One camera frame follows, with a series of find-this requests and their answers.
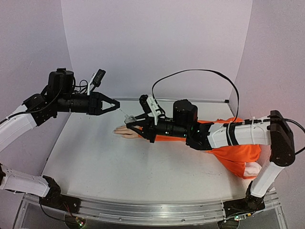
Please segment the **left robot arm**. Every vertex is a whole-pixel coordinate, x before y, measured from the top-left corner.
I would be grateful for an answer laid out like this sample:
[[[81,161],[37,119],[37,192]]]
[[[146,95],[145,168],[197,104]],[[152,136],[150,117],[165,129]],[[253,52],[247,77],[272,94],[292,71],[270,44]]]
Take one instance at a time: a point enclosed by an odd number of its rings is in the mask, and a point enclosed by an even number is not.
[[[4,150],[24,133],[42,125],[58,113],[84,113],[100,116],[120,108],[120,102],[95,92],[105,75],[98,70],[92,77],[87,92],[76,92],[76,80],[72,71],[58,68],[49,74],[48,84],[39,94],[34,94],[12,114],[0,122],[0,149]],[[0,188],[12,192],[27,193],[45,198],[53,208],[64,205],[61,189],[53,178],[32,176],[0,166]]]

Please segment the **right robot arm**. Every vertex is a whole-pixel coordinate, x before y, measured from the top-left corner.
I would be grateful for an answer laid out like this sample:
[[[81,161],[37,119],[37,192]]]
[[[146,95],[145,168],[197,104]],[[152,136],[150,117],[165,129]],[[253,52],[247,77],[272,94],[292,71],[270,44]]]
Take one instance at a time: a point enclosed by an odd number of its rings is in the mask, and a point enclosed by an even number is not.
[[[127,128],[154,143],[158,135],[182,137],[196,150],[225,146],[270,145],[271,154],[250,185],[250,195],[262,198],[279,173],[295,161],[294,135],[287,119],[277,110],[267,117],[229,123],[200,123],[198,108],[188,100],[173,103],[173,116],[167,118],[152,96],[139,99],[143,114],[126,115]]]

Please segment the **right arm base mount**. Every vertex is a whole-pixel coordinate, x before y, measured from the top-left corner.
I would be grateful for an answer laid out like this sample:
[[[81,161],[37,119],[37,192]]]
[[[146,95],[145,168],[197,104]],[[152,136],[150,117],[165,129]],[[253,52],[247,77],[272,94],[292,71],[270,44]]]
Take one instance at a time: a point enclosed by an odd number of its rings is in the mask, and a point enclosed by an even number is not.
[[[264,197],[257,197],[251,193],[249,187],[245,197],[240,199],[228,200],[223,203],[224,219],[233,219],[236,216],[253,214],[265,209]]]

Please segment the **clear nail polish bottle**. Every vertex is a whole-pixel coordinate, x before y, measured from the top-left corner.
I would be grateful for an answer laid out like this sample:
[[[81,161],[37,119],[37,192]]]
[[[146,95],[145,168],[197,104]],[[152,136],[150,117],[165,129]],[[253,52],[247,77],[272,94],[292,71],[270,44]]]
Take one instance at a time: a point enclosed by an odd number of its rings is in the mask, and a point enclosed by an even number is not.
[[[124,120],[125,124],[129,124],[129,123],[133,123],[133,122],[137,121],[137,119],[133,115],[126,114],[124,117],[125,117],[125,120]]]

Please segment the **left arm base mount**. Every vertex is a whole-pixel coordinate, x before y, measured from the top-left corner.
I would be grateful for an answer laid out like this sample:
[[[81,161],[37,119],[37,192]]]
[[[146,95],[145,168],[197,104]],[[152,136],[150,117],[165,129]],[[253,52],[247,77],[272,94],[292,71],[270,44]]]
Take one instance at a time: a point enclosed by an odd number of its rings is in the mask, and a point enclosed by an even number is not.
[[[81,204],[79,198],[62,194],[60,186],[53,178],[45,175],[42,178],[47,181],[49,188],[45,197],[39,197],[39,203],[42,206],[67,211],[70,215],[79,213]]]

